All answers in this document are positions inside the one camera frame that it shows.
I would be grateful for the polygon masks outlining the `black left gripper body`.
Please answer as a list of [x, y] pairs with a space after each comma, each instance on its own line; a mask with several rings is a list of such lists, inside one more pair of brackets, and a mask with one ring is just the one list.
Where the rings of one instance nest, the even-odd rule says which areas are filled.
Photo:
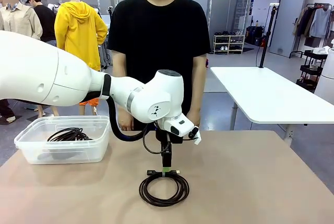
[[161, 150], [159, 154], [172, 152], [173, 144], [182, 144], [183, 139], [173, 133], [169, 133], [163, 130], [156, 130], [156, 139], [161, 144]]

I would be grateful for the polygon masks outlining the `person's left hand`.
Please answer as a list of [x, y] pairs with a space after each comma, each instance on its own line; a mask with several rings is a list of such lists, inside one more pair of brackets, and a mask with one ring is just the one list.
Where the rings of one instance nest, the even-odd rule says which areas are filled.
[[198, 110], [189, 110], [189, 112], [187, 113], [186, 117], [197, 127], [200, 126], [200, 120], [201, 120], [201, 116], [200, 116], [200, 111]]

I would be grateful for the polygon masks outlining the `person's right hand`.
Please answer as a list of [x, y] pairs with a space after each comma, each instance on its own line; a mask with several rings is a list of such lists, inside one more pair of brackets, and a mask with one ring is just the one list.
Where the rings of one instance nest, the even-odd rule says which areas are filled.
[[120, 116], [118, 118], [118, 125], [123, 131], [133, 131], [134, 130], [134, 118], [132, 116]]

